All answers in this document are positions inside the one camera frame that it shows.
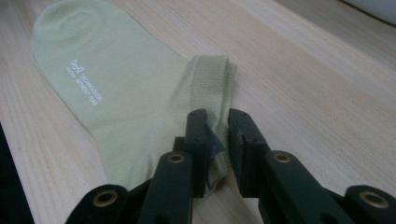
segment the printed logo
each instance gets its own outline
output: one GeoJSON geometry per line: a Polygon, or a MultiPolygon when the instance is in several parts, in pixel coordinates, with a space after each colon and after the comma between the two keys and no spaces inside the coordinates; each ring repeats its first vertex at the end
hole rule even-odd
{"type": "Polygon", "coordinates": [[[73,70],[76,70],[77,75],[80,74],[82,71],[84,71],[84,67],[78,67],[77,60],[74,60],[73,62],[71,62],[70,65],[72,65],[73,70]]]}
{"type": "Polygon", "coordinates": [[[79,75],[79,73],[82,73],[82,71],[84,71],[84,67],[79,67],[77,64],[77,60],[71,62],[69,66],[66,67],[66,71],[69,76],[76,81],[76,83],[81,88],[82,93],[84,93],[84,95],[88,97],[92,105],[98,105],[102,102],[102,95],[88,80],[88,77],[84,74],[79,75]]]}

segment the light green sock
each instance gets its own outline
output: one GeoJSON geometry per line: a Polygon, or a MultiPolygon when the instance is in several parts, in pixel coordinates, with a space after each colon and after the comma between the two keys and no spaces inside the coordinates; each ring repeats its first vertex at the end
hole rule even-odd
{"type": "MultiPolygon", "coordinates": [[[[35,22],[36,68],[90,131],[111,184],[132,189],[184,136],[187,114],[205,108],[226,145],[235,66],[224,56],[191,62],[105,0],[61,0],[35,22]]],[[[230,168],[227,153],[211,180],[230,168]]]]}

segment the fabric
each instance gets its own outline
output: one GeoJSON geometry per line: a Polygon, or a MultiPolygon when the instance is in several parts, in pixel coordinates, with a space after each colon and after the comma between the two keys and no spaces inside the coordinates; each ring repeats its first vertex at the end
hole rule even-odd
{"type": "MultiPolygon", "coordinates": [[[[207,110],[226,146],[236,67],[225,56],[189,62],[104,0],[50,5],[35,22],[31,51],[40,74],[93,135],[111,184],[132,189],[152,177],[194,109],[207,110]]],[[[211,179],[229,169],[220,153],[211,179]]]]}

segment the wood grain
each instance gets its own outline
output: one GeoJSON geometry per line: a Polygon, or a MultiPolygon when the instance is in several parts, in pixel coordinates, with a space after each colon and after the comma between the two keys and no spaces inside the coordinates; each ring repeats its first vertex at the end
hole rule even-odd
{"type": "MultiPolygon", "coordinates": [[[[0,2],[0,120],[36,223],[63,223],[106,183],[96,145],[30,57],[51,0],[0,2]]],[[[296,155],[326,188],[396,195],[396,28],[328,0],[115,0],[186,58],[238,65],[233,107],[272,149],[296,155]]],[[[261,223],[232,174],[196,204],[193,223],[261,223]]]]}

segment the metal ring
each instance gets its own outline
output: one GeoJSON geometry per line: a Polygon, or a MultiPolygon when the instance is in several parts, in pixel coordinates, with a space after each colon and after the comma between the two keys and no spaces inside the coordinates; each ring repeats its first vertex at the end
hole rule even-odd
{"type": "Polygon", "coordinates": [[[114,189],[102,191],[93,198],[93,205],[96,207],[106,207],[113,204],[119,198],[119,194],[114,189]]]}
{"type": "Polygon", "coordinates": [[[388,208],[389,202],[383,198],[381,195],[373,193],[369,190],[362,191],[359,193],[359,197],[361,199],[376,208],[388,208]]]}
{"type": "Polygon", "coordinates": [[[186,160],[183,155],[173,154],[168,157],[168,161],[171,163],[180,163],[186,160]]]}
{"type": "Polygon", "coordinates": [[[274,160],[279,161],[279,162],[283,162],[283,163],[287,163],[291,161],[291,157],[287,154],[283,154],[283,153],[276,153],[274,155],[274,160]]]}

